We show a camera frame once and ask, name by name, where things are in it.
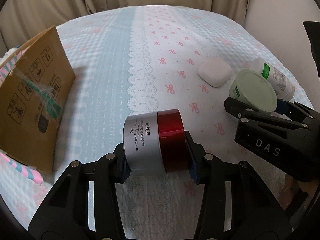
cardboard box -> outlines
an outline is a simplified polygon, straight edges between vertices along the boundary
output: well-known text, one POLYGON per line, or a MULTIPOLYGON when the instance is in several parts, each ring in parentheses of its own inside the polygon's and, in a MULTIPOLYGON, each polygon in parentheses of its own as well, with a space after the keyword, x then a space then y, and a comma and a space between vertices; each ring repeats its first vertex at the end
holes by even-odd
POLYGON ((15 54, 24 49, 0 86, 0 149, 24 165, 52 172, 57 131, 75 74, 55 26, 15 54))

bed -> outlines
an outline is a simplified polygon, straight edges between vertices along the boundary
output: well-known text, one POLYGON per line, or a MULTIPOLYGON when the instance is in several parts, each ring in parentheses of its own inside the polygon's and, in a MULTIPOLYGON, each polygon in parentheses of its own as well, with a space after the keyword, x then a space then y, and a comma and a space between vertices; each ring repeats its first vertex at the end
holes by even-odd
MULTIPOLYGON (((247 160, 279 196, 284 173, 233 141, 237 119, 224 111, 223 102, 237 72, 262 57, 295 85, 295 101, 312 105, 295 77, 243 27, 208 11, 141 6, 80 17, 57 29, 76 79, 60 124, 54 172, 43 174, 39 186, 0 159, 1 196, 25 229, 71 161, 92 162, 113 152, 122 142, 128 115, 172 108, 180 110, 185 130, 206 152, 231 163, 247 160), (197 73, 214 56, 233 69, 219 88, 197 73)), ((90 229, 94 229, 92 189, 93 185, 90 229)), ((192 238, 203 187, 193 183, 188 171, 131 176, 116 189, 127 238, 192 238)))

green jar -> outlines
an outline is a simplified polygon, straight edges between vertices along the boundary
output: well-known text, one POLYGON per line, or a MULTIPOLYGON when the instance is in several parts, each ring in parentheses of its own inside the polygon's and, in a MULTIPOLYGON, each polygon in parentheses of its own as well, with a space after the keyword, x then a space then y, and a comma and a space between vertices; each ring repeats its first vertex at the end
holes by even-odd
POLYGON ((277 96, 271 84, 250 69, 238 73, 230 87, 229 96, 266 114, 271 114, 277 107, 277 96))

white plastic bottle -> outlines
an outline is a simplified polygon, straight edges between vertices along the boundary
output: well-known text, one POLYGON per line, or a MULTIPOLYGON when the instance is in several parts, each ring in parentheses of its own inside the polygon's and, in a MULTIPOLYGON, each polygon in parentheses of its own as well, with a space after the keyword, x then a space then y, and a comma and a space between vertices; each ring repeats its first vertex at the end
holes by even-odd
POLYGON ((262 58, 256 58, 252 63, 250 69, 262 75, 269 81, 276 92, 278 99, 290 101, 294 96, 294 85, 290 80, 279 70, 271 64, 265 62, 262 58))

das logo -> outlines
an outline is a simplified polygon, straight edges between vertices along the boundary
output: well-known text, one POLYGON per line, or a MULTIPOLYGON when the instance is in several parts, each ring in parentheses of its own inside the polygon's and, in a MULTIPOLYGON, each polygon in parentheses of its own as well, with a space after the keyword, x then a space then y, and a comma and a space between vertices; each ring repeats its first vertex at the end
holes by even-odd
MULTIPOLYGON (((265 150, 265 151, 268 151, 268 153, 270 152, 270 143, 268 143, 268 144, 265 144, 265 143, 263 143, 262 142, 262 140, 261 139, 257 139, 257 142, 256 142, 256 146, 257 147, 264 147, 263 148, 263 150, 265 150)), ((273 149, 273 147, 271 148, 271 151, 273 152, 272 154, 274 155, 274 156, 278 156, 279 155, 279 152, 280 152, 280 149, 279 148, 275 148, 274 150, 272 150, 273 149)))

